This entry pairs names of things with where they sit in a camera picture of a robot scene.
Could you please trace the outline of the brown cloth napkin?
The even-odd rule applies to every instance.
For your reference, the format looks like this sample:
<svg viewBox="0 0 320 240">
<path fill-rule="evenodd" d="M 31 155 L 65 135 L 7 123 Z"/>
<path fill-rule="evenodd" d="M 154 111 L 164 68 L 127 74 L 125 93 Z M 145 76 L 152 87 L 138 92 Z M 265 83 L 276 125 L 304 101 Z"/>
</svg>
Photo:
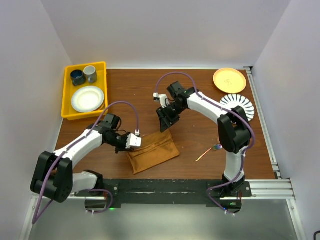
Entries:
<svg viewBox="0 0 320 240">
<path fill-rule="evenodd" d="M 134 175 L 172 160 L 180 155 L 169 130 L 154 132 L 142 138 L 141 147 L 126 156 Z"/>
</svg>

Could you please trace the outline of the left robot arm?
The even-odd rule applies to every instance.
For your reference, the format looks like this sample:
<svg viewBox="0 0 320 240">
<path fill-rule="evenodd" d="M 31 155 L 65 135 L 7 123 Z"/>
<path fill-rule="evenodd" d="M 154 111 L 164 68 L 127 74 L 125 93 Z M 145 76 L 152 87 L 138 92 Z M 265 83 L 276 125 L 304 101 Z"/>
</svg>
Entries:
<svg viewBox="0 0 320 240">
<path fill-rule="evenodd" d="M 141 139 L 131 132 L 119 134 L 121 118 L 108 113 L 103 120 L 92 124 L 74 141 L 54 152 L 44 151 L 38 157 L 30 184 L 33 193 L 64 202 L 71 193 L 86 190 L 99 196 L 104 190 L 103 175 L 92 170 L 74 173 L 74 167 L 90 152 L 103 144 L 115 152 L 130 152 L 140 147 Z"/>
</svg>

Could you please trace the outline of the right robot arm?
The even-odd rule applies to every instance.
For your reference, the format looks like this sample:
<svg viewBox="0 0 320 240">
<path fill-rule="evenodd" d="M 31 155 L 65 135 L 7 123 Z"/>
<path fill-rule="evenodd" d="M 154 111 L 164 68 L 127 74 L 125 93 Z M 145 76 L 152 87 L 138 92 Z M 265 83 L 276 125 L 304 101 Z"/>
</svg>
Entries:
<svg viewBox="0 0 320 240">
<path fill-rule="evenodd" d="M 172 83 L 166 94 L 153 93 L 154 101 L 160 103 L 156 113 L 160 121 L 160 131 L 164 132 L 180 120 L 185 110 L 192 110 L 212 120 L 218 127 L 218 138 L 226 151 L 226 165 L 222 184 L 210 187 L 210 191 L 223 191 L 233 197 L 245 182 L 244 161 L 246 152 L 252 148 L 256 137 L 245 110 L 240 107 L 226 109 L 218 102 L 206 97 L 195 86 L 185 89 L 178 81 Z"/>
</svg>

